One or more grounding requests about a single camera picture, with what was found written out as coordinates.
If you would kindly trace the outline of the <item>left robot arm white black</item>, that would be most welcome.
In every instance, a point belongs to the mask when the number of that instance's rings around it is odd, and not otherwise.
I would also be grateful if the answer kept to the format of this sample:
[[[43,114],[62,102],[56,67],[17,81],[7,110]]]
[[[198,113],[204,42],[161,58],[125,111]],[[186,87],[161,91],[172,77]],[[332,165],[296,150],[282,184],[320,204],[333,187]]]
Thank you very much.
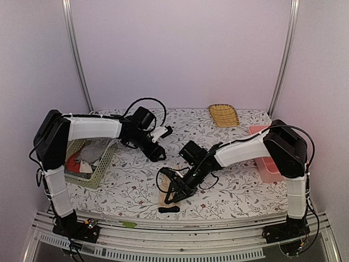
[[[133,115],[74,115],[50,110],[33,141],[33,153],[43,171],[48,199],[61,219],[60,228],[70,237],[81,232],[81,225],[69,215],[74,213],[65,182],[64,165],[69,144],[74,140],[119,139],[139,148],[151,161],[166,159],[165,150],[158,140],[172,134],[170,126],[148,130],[155,120],[145,108]]]

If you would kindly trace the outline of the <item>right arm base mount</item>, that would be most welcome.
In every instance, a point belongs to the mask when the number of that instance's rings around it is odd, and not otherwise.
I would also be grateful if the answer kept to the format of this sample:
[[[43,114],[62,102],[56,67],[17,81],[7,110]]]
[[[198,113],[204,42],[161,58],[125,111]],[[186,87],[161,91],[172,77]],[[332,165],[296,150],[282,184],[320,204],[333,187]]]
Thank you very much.
[[[286,217],[286,222],[268,225],[262,229],[262,237],[267,243],[290,240],[309,233],[310,229],[305,218],[293,219],[288,216]]]

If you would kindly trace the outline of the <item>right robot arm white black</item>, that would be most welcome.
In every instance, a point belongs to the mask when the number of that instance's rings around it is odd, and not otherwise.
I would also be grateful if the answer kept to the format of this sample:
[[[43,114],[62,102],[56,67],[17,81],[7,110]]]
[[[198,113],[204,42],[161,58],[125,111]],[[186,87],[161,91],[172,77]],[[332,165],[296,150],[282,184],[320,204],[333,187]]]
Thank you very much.
[[[209,150],[189,141],[179,153],[190,165],[185,174],[172,168],[160,169],[170,180],[164,202],[177,203],[193,196],[206,176],[214,171],[246,160],[264,159],[265,169],[278,172],[286,181],[290,220],[282,225],[282,233],[287,238],[295,237],[303,229],[301,219],[307,211],[306,176],[311,161],[300,131],[282,120],[274,120],[263,130],[225,144],[218,143]]]

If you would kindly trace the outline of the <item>beige garment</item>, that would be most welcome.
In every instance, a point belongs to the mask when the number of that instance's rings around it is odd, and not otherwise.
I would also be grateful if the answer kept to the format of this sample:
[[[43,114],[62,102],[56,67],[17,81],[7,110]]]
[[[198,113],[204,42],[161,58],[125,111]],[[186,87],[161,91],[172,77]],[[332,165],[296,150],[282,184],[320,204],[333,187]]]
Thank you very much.
[[[166,194],[169,191],[171,180],[161,172],[157,173],[157,188],[159,190],[158,196],[158,212],[159,213],[179,213],[180,212],[180,203],[175,204],[166,204],[165,198]]]

